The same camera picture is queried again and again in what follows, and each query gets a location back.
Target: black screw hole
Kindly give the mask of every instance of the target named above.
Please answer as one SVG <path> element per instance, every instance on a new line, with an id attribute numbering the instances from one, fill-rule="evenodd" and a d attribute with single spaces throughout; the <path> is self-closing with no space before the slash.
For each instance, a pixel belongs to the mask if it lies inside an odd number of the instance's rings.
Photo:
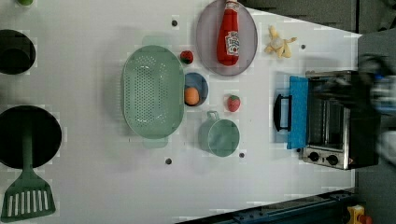
<path id="1" fill-rule="evenodd" d="M 171 160 L 170 158 L 168 158 L 168 159 L 166 159 L 165 163 L 166 163 L 167 165 L 170 165 L 170 164 L 172 164 L 172 160 Z"/>

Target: toaster oven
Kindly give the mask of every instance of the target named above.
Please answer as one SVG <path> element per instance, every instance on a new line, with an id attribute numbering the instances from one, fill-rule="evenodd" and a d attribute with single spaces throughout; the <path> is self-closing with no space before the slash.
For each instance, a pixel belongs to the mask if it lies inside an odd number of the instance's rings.
<path id="1" fill-rule="evenodd" d="M 337 77 L 354 83 L 360 99 L 369 100 L 369 90 L 359 83 L 357 76 L 354 71 L 310 71 L 305 77 L 291 77 L 290 95 L 279 95 L 276 99 L 276 129 L 288 131 L 288 149 L 301 149 L 303 161 L 342 170 L 378 164 L 375 147 L 380 117 L 374 110 L 349 108 L 339 101 L 322 99 L 315 92 Z M 285 99 L 289 100 L 288 127 L 280 127 L 280 101 Z"/>

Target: toaster oven handle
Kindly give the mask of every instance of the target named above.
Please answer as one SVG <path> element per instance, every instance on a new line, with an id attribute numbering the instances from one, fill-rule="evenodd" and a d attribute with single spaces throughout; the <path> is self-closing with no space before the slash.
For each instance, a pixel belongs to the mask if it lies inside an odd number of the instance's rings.
<path id="1" fill-rule="evenodd" d="M 288 127 L 281 127 L 280 126 L 280 118 L 282 117 L 282 112 L 281 112 L 281 103 L 282 100 L 289 100 L 289 114 L 288 114 Z M 280 130 L 288 130 L 288 132 L 291 131 L 291 100 L 292 96 L 282 96 L 279 94 L 276 97 L 275 105 L 274 105 L 274 124 L 276 127 L 276 130 L 279 132 Z"/>

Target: red ketchup bottle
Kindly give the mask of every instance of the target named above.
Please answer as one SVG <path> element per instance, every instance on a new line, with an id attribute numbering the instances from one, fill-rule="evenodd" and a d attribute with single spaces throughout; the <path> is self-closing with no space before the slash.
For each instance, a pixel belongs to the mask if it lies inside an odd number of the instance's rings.
<path id="1" fill-rule="evenodd" d="M 227 1 L 219 29 L 218 61 L 227 66 L 236 64 L 239 59 L 238 8 L 236 0 Z"/>

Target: black pan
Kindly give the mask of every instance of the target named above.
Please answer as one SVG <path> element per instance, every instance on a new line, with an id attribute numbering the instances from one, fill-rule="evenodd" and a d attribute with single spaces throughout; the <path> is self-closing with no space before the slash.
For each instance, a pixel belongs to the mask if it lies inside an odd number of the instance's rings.
<path id="1" fill-rule="evenodd" d="M 34 168 L 51 160 L 61 145 L 61 126 L 48 111 L 32 105 L 12 107 L 0 114 L 0 162 L 6 166 L 23 167 L 22 130 L 28 119 L 33 126 Z"/>
<path id="2" fill-rule="evenodd" d="M 24 34 L 0 30 L 0 73 L 17 75 L 35 63 L 35 46 Z"/>

